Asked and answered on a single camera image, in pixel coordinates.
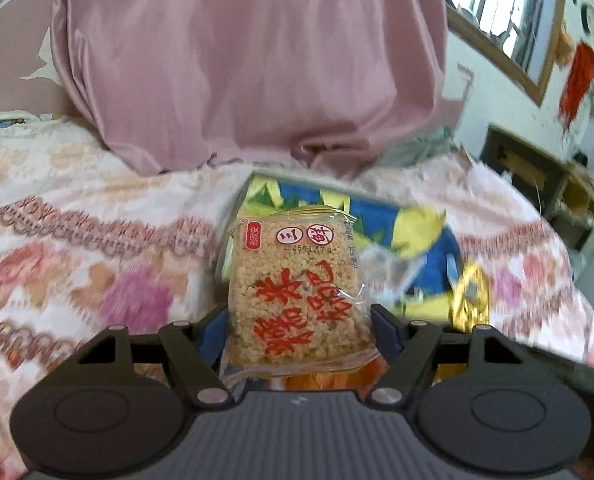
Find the gold foil snack packet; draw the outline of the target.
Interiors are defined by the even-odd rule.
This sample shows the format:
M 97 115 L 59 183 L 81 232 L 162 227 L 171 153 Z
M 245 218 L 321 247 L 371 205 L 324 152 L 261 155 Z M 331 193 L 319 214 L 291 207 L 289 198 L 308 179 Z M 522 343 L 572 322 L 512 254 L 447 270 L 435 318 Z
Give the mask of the gold foil snack packet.
M 489 325 L 491 317 L 489 279 L 478 263 L 466 263 L 462 270 L 454 255 L 446 257 L 449 291 L 439 300 L 438 324 L 443 333 L 471 334 L 478 325 Z

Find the rice cracker packet red lettering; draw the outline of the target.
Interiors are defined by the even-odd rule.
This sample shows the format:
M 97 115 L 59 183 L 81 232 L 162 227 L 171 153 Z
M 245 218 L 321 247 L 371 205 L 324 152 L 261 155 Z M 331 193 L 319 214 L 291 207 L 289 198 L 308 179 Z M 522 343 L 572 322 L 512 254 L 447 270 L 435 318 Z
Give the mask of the rice cracker packet red lettering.
M 225 385 L 347 372 L 376 358 L 354 224 L 329 206 L 234 224 Z

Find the white snack packet with barcode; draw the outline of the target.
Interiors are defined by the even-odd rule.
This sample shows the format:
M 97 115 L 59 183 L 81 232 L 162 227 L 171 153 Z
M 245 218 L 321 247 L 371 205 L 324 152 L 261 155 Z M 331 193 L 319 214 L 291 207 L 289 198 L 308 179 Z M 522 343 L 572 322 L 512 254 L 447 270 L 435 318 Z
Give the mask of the white snack packet with barcode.
M 401 258 L 380 245 L 359 251 L 359 269 L 365 298 L 389 310 L 402 309 L 408 290 L 426 266 L 424 255 Z

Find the orange glazed snack packet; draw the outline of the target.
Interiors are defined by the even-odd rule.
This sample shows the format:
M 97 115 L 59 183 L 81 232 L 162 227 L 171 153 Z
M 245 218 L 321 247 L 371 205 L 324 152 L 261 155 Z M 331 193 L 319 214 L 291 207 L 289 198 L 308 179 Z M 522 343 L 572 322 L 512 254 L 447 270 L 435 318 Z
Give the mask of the orange glazed snack packet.
M 388 364 L 378 356 L 356 370 L 285 377 L 280 380 L 280 386 L 287 391 L 353 390 L 364 398 L 386 370 Z

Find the grey tray with painted lining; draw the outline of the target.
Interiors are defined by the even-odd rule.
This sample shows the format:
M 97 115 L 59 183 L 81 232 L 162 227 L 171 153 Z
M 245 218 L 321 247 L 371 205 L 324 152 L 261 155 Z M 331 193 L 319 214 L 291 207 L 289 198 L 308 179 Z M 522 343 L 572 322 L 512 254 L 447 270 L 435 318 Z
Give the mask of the grey tray with painted lining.
M 380 304 L 398 318 L 449 325 L 461 275 L 442 212 L 253 174 L 218 262 L 234 298 L 266 312 L 294 307 L 343 321 Z

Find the floral pink bed quilt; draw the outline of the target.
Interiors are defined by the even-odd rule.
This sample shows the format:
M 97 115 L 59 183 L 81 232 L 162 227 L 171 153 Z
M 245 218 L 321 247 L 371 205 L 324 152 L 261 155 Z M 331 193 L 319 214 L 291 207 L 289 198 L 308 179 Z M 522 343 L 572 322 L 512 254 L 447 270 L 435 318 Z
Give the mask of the floral pink bed quilt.
M 142 177 L 72 118 L 0 114 L 0 479 L 24 464 L 8 430 L 30 387 L 105 326 L 151 333 L 214 299 L 216 256 L 252 167 Z M 406 232 L 446 226 L 492 281 L 491 322 L 594 367 L 594 310 L 560 237 L 492 170 L 461 154 L 346 182 L 291 179 L 402 207 Z

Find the grey green cloth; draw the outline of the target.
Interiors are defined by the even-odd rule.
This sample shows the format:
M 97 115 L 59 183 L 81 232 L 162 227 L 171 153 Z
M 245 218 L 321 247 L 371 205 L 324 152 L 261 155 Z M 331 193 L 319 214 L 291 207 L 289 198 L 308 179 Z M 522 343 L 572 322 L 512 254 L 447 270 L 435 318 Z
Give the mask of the grey green cloth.
M 453 130 L 443 126 L 431 132 L 416 134 L 393 145 L 379 157 L 375 166 L 408 168 L 426 162 L 428 159 L 448 154 L 453 147 Z

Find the dark wooden side table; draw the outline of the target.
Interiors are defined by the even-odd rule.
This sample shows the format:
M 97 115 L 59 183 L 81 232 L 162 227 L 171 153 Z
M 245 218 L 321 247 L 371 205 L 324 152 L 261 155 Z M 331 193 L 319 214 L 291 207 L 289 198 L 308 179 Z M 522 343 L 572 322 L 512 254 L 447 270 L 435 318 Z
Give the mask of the dark wooden side table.
M 594 230 L 594 179 L 585 167 L 497 125 L 488 127 L 480 159 L 509 177 L 569 248 L 583 249 Z

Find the pink satin pillow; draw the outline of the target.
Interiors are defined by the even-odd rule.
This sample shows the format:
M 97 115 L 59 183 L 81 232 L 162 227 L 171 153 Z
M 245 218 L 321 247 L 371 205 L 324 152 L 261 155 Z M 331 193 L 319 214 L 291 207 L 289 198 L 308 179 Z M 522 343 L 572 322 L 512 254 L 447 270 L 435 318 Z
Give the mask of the pink satin pillow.
M 444 0 L 53 0 L 78 111 L 141 174 L 234 159 L 353 174 L 452 126 Z

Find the red hanging tassel decoration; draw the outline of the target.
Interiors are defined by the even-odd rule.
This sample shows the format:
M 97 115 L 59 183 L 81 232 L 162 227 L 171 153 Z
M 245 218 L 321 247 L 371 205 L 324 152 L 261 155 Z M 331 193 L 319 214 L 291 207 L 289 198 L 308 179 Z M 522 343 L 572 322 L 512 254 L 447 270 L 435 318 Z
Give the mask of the red hanging tassel decoration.
M 581 41 L 574 50 L 574 59 L 559 100 L 558 118 L 565 132 L 570 130 L 574 118 L 577 117 L 581 102 L 589 92 L 593 79 L 594 50 L 589 44 Z

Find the wooden framed window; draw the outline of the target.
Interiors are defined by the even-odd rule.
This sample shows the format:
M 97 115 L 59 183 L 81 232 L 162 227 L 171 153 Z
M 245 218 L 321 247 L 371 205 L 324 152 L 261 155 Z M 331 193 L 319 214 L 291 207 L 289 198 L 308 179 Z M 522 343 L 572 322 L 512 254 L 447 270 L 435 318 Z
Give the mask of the wooden framed window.
M 565 0 L 446 0 L 446 7 L 450 31 L 541 105 Z

